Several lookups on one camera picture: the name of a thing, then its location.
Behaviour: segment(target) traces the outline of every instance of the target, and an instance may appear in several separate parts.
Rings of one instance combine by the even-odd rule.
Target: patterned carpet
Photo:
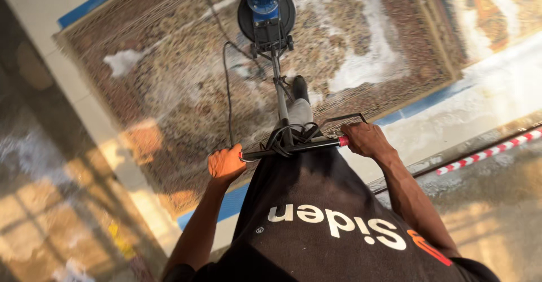
[[[506,34],[494,24],[504,15],[487,0],[294,1],[295,50],[282,58],[282,72],[307,79],[316,122],[355,112],[375,120],[457,80],[488,53],[469,43],[464,12],[478,10],[475,31],[487,34],[491,52],[540,26],[539,15],[520,20],[512,37],[510,25]],[[512,1],[525,2],[518,18],[542,10],[531,5],[540,0]],[[248,51],[236,22],[239,0],[212,2],[226,34]],[[118,120],[163,205],[173,217],[192,209],[209,180],[207,155],[228,145],[226,39],[207,0],[112,0],[57,39]],[[277,121],[272,70],[259,62],[263,77],[227,50],[234,132],[245,149]]]

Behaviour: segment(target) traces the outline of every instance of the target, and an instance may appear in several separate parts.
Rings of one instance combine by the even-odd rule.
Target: black boot
[[[295,77],[292,90],[296,100],[305,99],[307,100],[308,104],[311,104],[311,102],[308,100],[307,82],[305,82],[305,79],[302,76],[298,75]]]

